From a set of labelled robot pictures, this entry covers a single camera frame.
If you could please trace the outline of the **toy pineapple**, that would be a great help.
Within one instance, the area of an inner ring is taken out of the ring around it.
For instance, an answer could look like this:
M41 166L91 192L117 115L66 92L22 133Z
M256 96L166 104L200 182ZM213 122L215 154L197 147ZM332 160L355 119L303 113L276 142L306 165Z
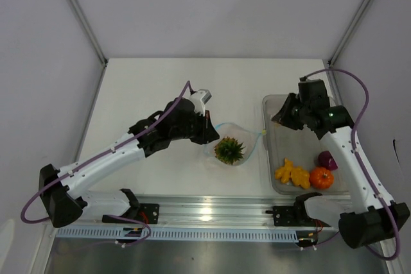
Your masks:
M232 166L244 158L244 149L242 142L233 137L224 137L214 147L214 156L220 162Z

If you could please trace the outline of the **clear zip top bag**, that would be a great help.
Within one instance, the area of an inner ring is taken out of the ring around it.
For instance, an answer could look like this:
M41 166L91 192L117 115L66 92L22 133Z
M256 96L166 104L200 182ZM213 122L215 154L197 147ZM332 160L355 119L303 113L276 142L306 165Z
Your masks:
M225 166L240 166L253 154L258 140L267 134L265 129L258 132L247 130L232 122L215 126L220 138L206 144L203 154Z

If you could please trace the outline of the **yellow toy squash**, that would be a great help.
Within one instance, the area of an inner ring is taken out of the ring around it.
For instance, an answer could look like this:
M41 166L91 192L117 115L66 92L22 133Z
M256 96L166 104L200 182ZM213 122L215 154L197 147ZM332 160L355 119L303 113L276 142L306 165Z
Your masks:
M284 164L275 170L274 178L279 180L282 184L291 182L295 187L302 187L309 189L310 173L299 166L294 166L291 160L284 159Z

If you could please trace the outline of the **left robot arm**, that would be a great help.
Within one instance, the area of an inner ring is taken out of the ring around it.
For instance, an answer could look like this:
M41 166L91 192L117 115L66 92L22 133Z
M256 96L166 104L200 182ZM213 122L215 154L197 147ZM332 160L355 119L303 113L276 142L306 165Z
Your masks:
M209 98L210 94L200 90L189 98L174 99L93 158L59 169L44 166L39 171L39 191L51 224L61 228L78 219L107 221L109 215L127 223L135 221L140 204L130 189L107 194L92 193L89 188L126 165L165 150L173 141L188 139L204 145L218 140L206 110Z

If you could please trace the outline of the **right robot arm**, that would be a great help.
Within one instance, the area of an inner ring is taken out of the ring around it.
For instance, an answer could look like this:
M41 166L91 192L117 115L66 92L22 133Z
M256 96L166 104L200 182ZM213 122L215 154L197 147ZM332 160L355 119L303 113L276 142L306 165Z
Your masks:
M301 225L318 219L339 230L350 248L359 248L399 237L410 217L405 203L396 203L379 181L360 143L354 121L342 105L332 106L322 80L301 78L298 93L290 93L273 122L292 130L309 128L330 152L348 188L352 207L318 194L297 197L293 209Z

